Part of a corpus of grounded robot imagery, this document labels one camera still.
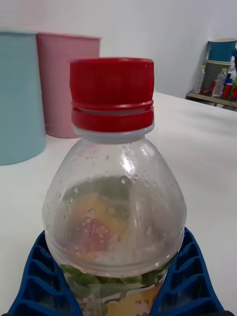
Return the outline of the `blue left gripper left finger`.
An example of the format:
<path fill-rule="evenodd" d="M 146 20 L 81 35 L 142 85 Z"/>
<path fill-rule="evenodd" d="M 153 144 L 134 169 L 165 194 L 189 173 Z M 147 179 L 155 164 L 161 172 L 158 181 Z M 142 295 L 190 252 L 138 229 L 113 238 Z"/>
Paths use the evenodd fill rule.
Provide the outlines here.
<path fill-rule="evenodd" d="M 79 304 L 52 258 L 44 232 L 36 239 L 26 261 L 11 316 L 81 316 Z"/>

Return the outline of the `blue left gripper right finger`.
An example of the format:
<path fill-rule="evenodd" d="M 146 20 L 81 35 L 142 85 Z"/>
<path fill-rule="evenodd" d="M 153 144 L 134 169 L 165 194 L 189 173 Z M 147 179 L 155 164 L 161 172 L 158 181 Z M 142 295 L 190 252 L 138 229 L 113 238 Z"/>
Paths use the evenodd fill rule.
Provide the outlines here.
<path fill-rule="evenodd" d="M 224 311 L 193 234 L 185 229 L 182 247 L 153 303 L 151 316 L 203 316 Z"/>

